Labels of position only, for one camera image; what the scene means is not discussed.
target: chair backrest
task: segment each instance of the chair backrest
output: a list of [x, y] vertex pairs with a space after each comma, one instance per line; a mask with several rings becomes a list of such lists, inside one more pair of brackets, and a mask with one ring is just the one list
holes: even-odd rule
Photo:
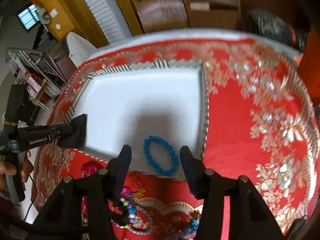
[[[183, 0], [190, 27], [235, 30], [241, 21], [240, 0]], [[190, 3], [208, 3], [209, 10], [193, 10]]]
[[148, 0], [136, 5], [145, 33], [188, 27], [182, 0]]

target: red tablecloth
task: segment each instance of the red tablecloth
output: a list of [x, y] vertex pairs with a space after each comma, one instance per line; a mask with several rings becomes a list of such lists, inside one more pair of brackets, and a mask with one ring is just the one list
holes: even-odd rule
[[[283, 232], [295, 218], [310, 214], [318, 193], [319, 151], [311, 101], [291, 63], [252, 39], [155, 42], [84, 62], [60, 96], [48, 125], [63, 122], [88, 72], [157, 59], [204, 62], [209, 89], [205, 166], [230, 178], [246, 174]], [[80, 178], [81, 166], [89, 160], [92, 159], [75, 149], [58, 149], [56, 143], [41, 147], [34, 175], [36, 208], [41, 209], [64, 176]], [[137, 236], [127, 229], [115, 228], [119, 239], [164, 239], [183, 229], [190, 213], [202, 208], [202, 201], [190, 194], [183, 181], [131, 172], [125, 186], [133, 191], [145, 190], [137, 201], [152, 214], [154, 232]], [[141, 226], [148, 226], [147, 220], [142, 215], [141, 218]], [[228, 223], [223, 239], [227, 235]]]

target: metal bolt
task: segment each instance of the metal bolt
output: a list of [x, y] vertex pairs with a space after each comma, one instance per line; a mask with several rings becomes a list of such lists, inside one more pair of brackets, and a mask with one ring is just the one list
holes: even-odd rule
[[212, 176], [214, 174], [214, 170], [212, 169], [205, 169], [204, 173], [207, 175], [207, 176]]
[[240, 180], [242, 182], [248, 182], [249, 181], [249, 178], [246, 175], [241, 175], [239, 178], [240, 178]]
[[72, 176], [66, 176], [64, 177], [63, 181], [68, 183], [68, 182], [71, 182], [73, 180], [73, 177]]
[[108, 170], [107, 169], [101, 169], [101, 170], [98, 171], [98, 173], [100, 175], [106, 175], [108, 173]]

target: bracelet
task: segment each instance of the bracelet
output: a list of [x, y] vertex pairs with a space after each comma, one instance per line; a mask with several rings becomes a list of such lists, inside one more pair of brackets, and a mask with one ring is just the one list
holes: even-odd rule
[[[170, 170], [164, 170], [159, 163], [157, 163], [153, 158], [149, 151], [149, 146], [151, 142], [156, 142], [161, 144], [164, 148], [167, 149], [169, 152], [169, 155], [172, 160], [172, 168]], [[160, 138], [159, 136], [152, 136], [150, 135], [149, 138], [144, 140], [144, 154], [148, 160], [148, 163], [160, 174], [165, 176], [171, 176], [174, 172], [177, 171], [178, 166], [180, 164], [179, 162], [179, 156], [176, 154], [176, 151], [172, 148], [172, 146], [165, 141], [164, 139]]]

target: brown chair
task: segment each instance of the brown chair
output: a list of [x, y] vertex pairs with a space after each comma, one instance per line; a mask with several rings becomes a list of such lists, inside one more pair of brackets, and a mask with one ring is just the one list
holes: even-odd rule
[[182, 0], [148, 0], [136, 8], [145, 33], [188, 27]]
[[[183, 0], [190, 27], [240, 29], [240, 0]], [[190, 3], [208, 3], [209, 10], [193, 10]]]

